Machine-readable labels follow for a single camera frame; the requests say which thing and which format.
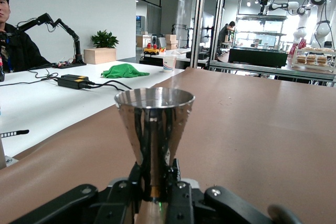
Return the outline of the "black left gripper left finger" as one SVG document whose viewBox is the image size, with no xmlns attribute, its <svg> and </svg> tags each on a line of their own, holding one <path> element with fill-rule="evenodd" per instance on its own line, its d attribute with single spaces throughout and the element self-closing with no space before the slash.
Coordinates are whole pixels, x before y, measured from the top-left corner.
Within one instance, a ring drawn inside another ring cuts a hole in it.
<svg viewBox="0 0 336 224">
<path fill-rule="evenodd" d="M 79 185 L 12 223 L 134 223 L 139 181 L 140 166 L 135 163 L 129 177 L 113 180 L 102 191 Z"/>
</svg>

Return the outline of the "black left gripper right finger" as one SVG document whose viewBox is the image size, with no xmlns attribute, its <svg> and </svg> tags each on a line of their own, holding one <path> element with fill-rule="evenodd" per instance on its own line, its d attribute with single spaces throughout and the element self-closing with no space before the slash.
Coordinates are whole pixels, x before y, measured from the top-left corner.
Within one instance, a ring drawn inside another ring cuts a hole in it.
<svg viewBox="0 0 336 224">
<path fill-rule="evenodd" d="M 174 159 L 169 175 L 167 223 L 302 223 L 281 205 L 268 207 L 264 215 L 230 190 L 212 186 L 202 192 L 181 180 L 179 162 Z"/>
</svg>

